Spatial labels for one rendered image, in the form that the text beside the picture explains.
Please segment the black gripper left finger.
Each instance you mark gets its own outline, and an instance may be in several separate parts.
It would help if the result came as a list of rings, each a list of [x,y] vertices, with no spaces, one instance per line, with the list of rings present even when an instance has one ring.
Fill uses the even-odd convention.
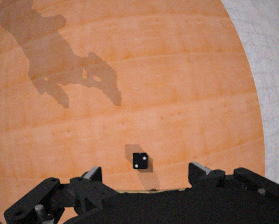
[[[81,177],[69,181],[60,184],[60,179],[54,177],[43,180],[4,212],[6,223],[57,224],[66,207],[74,207],[80,215],[96,207],[102,211],[140,199],[103,184],[101,167],[93,167]]]

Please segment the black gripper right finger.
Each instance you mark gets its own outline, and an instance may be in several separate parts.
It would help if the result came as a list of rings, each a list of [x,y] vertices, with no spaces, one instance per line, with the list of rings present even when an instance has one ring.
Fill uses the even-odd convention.
[[[234,169],[231,175],[225,175],[223,170],[216,169],[211,171],[211,169],[197,162],[190,162],[188,165],[188,181],[192,187],[187,187],[186,189],[207,187],[242,188],[255,191],[279,203],[279,184],[243,167]]]

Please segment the black die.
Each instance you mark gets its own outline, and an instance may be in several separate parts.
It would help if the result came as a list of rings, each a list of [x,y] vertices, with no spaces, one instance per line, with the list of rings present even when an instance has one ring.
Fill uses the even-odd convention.
[[[133,153],[133,169],[147,169],[148,155],[147,153]]]

